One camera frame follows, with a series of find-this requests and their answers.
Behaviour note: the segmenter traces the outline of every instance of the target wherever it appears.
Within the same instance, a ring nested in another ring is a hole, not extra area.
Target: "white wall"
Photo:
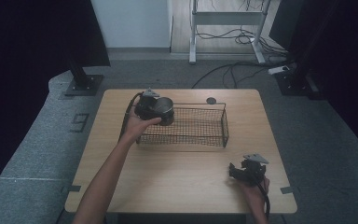
[[[107,48],[168,48],[171,0],[91,0]]]

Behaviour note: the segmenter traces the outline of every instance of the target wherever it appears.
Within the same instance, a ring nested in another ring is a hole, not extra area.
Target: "metal basket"
[[[174,104],[173,110],[173,124],[149,126],[136,142],[226,146],[228,141],[226,104]]]

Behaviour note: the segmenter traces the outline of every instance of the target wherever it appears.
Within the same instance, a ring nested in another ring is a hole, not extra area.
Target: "black curtain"
[[[0,1],[0,174],[48,95],[48,81],[110,65],[90,0]]]

